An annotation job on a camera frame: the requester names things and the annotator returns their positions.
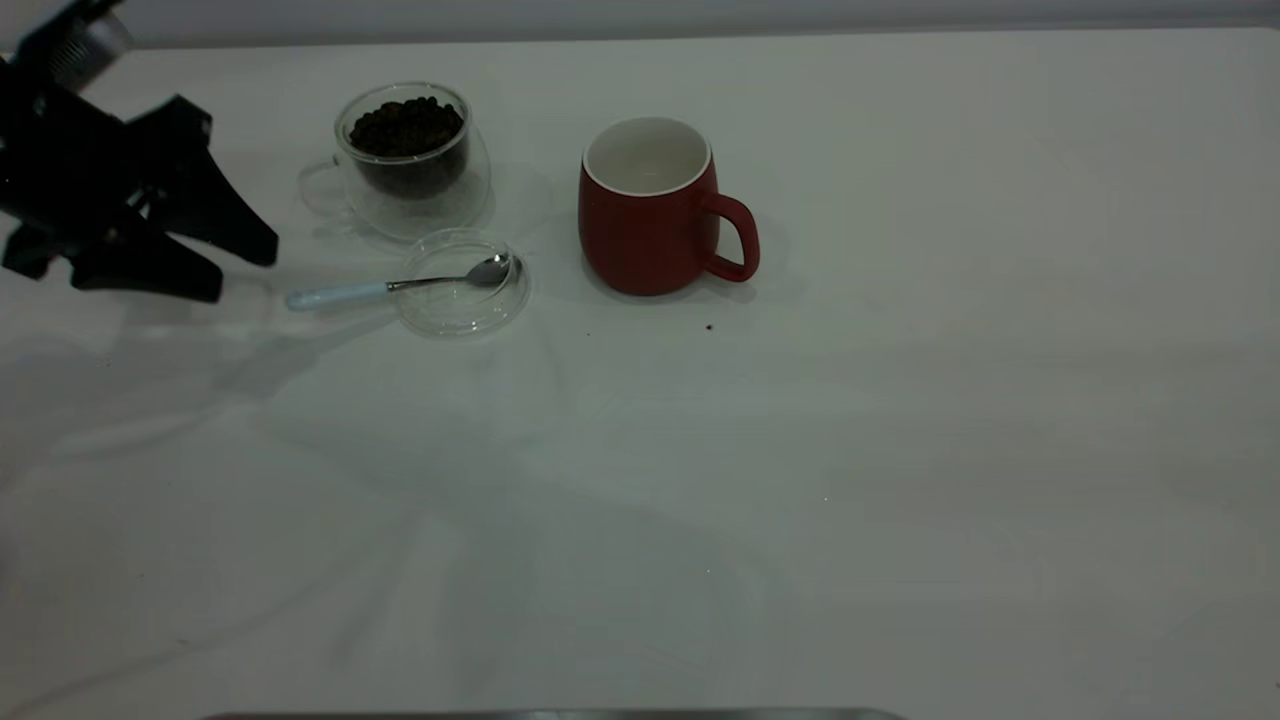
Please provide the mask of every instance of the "light blue spoon handle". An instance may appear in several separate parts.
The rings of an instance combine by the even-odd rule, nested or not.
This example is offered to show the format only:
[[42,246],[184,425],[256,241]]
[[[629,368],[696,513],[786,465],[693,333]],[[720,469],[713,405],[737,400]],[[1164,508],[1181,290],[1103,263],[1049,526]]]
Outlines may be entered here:
[[344,284],[339,287],[321,287],[317,290],[300,290],[284,297],[284,305],[294,313],[319,310],[340,302],[355,300],[369,300],[387,295],[387,283],[360,283]]

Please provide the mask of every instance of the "white tabletop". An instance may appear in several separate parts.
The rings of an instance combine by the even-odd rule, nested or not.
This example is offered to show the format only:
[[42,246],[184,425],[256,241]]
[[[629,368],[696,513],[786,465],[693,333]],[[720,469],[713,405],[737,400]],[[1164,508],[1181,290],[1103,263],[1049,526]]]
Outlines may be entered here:
[[[280,304],[394,273],[294,176],[412,78],[535,274],[488,338]],[[1275,717],[1277,88],[1263,29],[136,53],[88,95],[212,113],[280,264],[0,273],[0,716]],[[710,137],[749,284],[590,277],[636,114]]]

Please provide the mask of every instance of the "glass cup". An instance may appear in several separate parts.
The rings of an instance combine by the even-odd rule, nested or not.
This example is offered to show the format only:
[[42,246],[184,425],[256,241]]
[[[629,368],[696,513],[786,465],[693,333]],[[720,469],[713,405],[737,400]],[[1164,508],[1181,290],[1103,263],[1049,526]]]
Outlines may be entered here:
[[[351,143],[356,120],[385,102],[435,97],[462,115],[462,129],[445,145],[403,158],[371,155]],[[489,152],[471,105],[456,90],[430,82],[398,82],[356,97],[334,122],[340,152],[298,176],[302,201],[323,217],[355,214],[383,234],[413,241],[431,232],[475,222],[489,196]],[[321,174],[337,172],[340,202],[321,199]]]
[[525,263],[493,233],[474,228],[433,233],[408,251],[401,277],[461,278],[498,255],[511,263],[498,284],[445,282],[393,293],[401,320],[429,337],[474,336],[511,322],[529,301],[532,286]]

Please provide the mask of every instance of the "red mug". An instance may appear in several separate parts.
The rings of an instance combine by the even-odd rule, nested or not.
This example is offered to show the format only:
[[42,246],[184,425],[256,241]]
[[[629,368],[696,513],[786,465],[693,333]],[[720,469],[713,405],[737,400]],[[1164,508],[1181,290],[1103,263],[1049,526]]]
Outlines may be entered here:
[[[742,241],[742,264],[716,254],[719,219]],[[669,118],[614,123],[582,152],[577,236],[588,263],[613,288],[662,295],[704,270],[746,282],[760,266],[751,211],[717,192],[712,146]]]

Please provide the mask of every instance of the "metal spoon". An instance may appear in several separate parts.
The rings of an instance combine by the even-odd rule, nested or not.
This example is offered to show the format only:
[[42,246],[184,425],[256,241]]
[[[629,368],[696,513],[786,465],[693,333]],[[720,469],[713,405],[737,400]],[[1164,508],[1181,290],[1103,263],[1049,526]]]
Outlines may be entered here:
[[416,281],[389,281],[300,290],[285,296],[284,305],[294,313],[302,313],[306,310],[319,310],[339,302],[369,300],[380,295],[435,283],[465,282],[476,287],[494,287],[502,284],[509,273],[511,255],[502,252],[493,258],[485,258],[475,268],[467,270],[467,274],[461,277],[420,278]]

